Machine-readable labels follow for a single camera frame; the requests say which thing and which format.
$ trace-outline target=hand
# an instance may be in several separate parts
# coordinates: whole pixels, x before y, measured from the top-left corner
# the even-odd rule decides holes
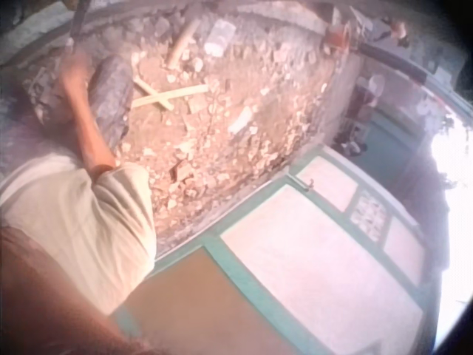
[[[64,91],[70,100],[86,96],[88,62],[89,59],[86,54],[80,50],[64,58],[60,79]]]

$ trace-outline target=white shirt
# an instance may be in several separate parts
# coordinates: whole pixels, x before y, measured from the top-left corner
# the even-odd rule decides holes
[[[111,314],[154,267],[148,172],[125,163],[95,183],[73,157],[48,155],[0,185],[1,223],[34,239],[78,290]]]

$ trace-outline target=gray pants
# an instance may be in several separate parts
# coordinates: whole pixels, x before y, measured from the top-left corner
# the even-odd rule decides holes
[[[110,149],[115,150],[128,132],[126,115],[133,96],[131,66],[121,57],[104,59],[89,83],[89,103]],[[1,81],[0,175],[8,176],[27,161],[68,148],[81,156],[75,124],[45,130],[21,85],[11,78]]]

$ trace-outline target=beige tile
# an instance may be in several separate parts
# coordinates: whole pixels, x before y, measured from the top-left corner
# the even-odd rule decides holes
[[[297,177],[340,211],[347,209],[357,187],[351,177],[321,157],[312,160]]]
[[[285,187],[224,233],[235,255],[337,354],[408,354],[422,310],[338,224]]]
[[[414,234],[395,217],[388,231],[384,251],[415,285],[419,285],[425,250]]]

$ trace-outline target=person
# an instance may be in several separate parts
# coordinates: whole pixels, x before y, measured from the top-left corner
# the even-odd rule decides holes
[[[335,136],[332,149],[347,158],[358,157],[368,150],[368,145],[350,137],[350,132],[340,132]]]
[[[1,227],[44,250],[108,316],[153,269],[156,256],[148,173],[135,163],[118,166],[113,154],[128,129],[131,65],[112,55],[87,86],[84,54],[67,58],[61,83],[73,117],[55,135],[26,92],[2,77]]]
[[[130,339],[18,229],[1,229],[1,352],[6,355],[169,355]]]
[[[373,39],[373,42],[379,42],[385,38],[394,38],[398,41],[398,47],[408,48],[410,43],[409,37],[407,36],[406,24],[390,17],[383,18],[382,21],[389,26],[389,30]]]

